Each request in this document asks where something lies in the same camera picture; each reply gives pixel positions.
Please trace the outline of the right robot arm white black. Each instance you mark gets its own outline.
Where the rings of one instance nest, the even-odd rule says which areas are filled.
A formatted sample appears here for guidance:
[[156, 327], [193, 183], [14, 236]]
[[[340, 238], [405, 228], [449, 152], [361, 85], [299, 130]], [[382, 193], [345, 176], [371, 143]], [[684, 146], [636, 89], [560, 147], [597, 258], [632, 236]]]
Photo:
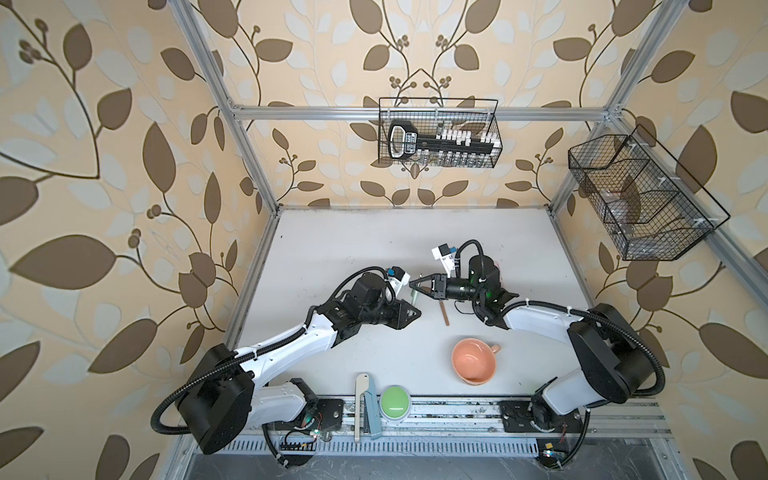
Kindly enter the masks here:
[[444, 267], [410, 281], [410, 288], [434, 300], [466, 302], [484, 325], [538, 334], [572, 348], [577, 366], [542, 385], [531, 396], [533, 424], [551, 430], [556, 421], [582, 409], [630, 398], [653, 397], [666, 385], [661, 360], [612, 306], [578, 310], [522, 299], [506, 290], [495, 261], [479, 250], [461, 270], [462, 247], [433, 249]]

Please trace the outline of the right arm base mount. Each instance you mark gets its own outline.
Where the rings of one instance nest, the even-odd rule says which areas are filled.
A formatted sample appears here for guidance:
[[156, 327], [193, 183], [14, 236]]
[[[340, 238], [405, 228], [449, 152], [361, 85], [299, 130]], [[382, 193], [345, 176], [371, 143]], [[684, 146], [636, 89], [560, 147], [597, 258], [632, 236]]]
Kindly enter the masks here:
[[551, 411], [545, 403], [530, 400], [505, 400], [499, 404], [503, 430], [506, 433], [568, 434], [583, 429], [581, 414], [574, 410], [566, 415]]

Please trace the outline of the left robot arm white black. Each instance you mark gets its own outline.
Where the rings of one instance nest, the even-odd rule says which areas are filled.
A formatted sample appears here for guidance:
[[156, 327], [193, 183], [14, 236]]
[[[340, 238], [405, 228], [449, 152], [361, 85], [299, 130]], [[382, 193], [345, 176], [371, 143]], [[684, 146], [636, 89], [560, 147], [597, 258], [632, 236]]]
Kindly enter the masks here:
[[276, 385], [274, 379], [352, 338], [364, 325], [406, 328], [421, 315], [398, 296], [409, 279], [397, 266], [363, 268], [324, 303], [310, 307], [298, 325], [251, 346], [212, 347], [189, 380], [152, 413], [152, 430], [190, 435], [203, 453], [213, 454], [250, 424], [295, 420], [312, 403], [313, 391], [299, 380]]

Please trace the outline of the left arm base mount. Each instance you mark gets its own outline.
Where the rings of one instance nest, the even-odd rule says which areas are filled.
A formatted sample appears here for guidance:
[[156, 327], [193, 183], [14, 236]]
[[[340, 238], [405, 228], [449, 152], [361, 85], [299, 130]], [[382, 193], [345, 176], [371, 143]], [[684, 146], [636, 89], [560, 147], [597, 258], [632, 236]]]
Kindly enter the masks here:
[[309, 401], [295, 419], [271, 422], [268, 427], [277, 431], [337, 431], [344, 420], [344, 406], [341, 398], [319, 398]]

